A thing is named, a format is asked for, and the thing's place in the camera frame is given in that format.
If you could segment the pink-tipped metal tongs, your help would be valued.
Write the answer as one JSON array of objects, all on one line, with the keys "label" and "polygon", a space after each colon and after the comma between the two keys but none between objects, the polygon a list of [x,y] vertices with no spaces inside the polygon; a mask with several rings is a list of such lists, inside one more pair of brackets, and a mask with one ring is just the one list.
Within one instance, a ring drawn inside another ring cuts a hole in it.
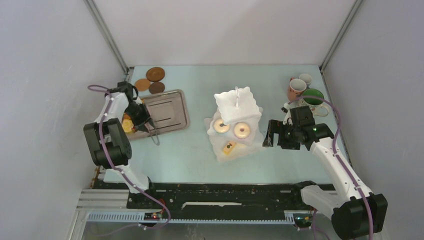
[{"label": "pink-tipped metal tongs", "polygon": [[156,146],[159,146],[160,145],[159,135],[158,135],[157,128],[155,126],[153,119],[149,118],[147,122],[144,124],[144,126],[146,127],[149,137],[151,138],[153,143]]}]

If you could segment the yellow cake with berries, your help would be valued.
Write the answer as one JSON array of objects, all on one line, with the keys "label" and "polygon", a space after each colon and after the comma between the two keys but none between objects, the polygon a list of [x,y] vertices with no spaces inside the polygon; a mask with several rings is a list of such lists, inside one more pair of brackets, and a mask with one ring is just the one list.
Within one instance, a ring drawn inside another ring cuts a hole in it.
[{"label": "yellow cake with berries", "polygon": [[224,146],[222,152],[229,156],[231,154],[231,152],[235,149],[235,147],[237,146],[237,142],[235,141],[228,141],[226,143],[226,145]]}]

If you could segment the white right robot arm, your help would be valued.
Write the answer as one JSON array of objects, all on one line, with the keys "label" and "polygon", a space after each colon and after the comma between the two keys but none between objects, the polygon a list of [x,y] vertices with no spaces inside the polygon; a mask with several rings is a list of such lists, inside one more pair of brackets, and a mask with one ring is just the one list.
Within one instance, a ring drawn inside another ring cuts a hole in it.
[{"label": "white right robot arm", "polygon": [[263,147],[273,147],[274,136],[283,150],[299,150],[301,146],[315,156],[324,167],[336,195],[331,195],[312,181],[295,184],[291,204],[297,209],[311,206],[331,220],[342,240],[368,236],[383,230],[388,201],[375,194],[360,179],[337,145],[336,136],[325,123],[317,124],[307,106],[285,104],[283,121],[271,119]]}]

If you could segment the white frosted donut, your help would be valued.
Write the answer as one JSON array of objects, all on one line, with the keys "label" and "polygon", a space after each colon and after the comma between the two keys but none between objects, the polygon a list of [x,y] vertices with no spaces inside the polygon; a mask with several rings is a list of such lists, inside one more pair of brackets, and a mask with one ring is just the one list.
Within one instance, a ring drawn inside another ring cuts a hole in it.
[{"label": "white frosted donut", "polygon": [[245,122],[238,122],[234,126],[233,133],[239,139],[246,139],[251,134],[251,128]]}]

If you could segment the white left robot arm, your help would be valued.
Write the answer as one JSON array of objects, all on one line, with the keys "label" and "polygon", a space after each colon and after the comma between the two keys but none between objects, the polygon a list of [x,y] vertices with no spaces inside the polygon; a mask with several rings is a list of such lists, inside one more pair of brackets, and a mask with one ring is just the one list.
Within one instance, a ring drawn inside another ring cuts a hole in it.
[{"label": "white left robot arm", "polygon": [[87,88],[102,93],[105,100],[96,120],[83,127],[93,163],[119,174],[130,192],[140,193],[138,201],[145,208],[153,208],[158,202],[158,194],[149,189],[151,181],[148,176],[135,173],[131,168],[132,147],[123,127],[127,115],[132,123],[131,132],[150,133],[154,122],[148,108],[140,99],[137,88],[127,81],[118,82],[114,88],[96,84]]}]

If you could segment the white chocolate-hole donut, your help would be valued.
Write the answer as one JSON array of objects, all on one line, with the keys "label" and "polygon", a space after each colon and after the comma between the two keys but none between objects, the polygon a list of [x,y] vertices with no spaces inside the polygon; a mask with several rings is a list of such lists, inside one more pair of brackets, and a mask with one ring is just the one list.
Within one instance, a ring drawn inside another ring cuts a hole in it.
[{"label": "white chocolate-hole donut", "polygon": [[217,132],[219,134],[226,133],[230,130],[230,126],[226,125],[222,118],[215,120],[212,127],[215,130],[215,132]]}]

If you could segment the yellow swirl roll cake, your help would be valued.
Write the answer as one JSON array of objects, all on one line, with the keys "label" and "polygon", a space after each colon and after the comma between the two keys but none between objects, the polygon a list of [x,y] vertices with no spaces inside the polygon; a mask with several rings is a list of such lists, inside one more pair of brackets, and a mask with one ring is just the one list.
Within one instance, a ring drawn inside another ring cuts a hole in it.
[{"label": "yellow swirl roll cake", "polygon": [[130,119],[123,119],[121,126],[126,134],[134,132],[134,124]]}]

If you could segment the white three-tier cake stand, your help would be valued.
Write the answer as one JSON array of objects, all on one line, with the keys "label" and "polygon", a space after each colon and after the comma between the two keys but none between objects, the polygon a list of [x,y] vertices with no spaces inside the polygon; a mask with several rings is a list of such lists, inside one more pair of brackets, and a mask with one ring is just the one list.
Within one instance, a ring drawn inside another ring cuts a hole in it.
[{"label": "white three-tier cake stand", "polygon": [[235,87],[214,94],[217,105],[204,124],[212,150],[219,163],[263,151],[264,135],[259,128],[263,108],[257,105],[250,87]]}]

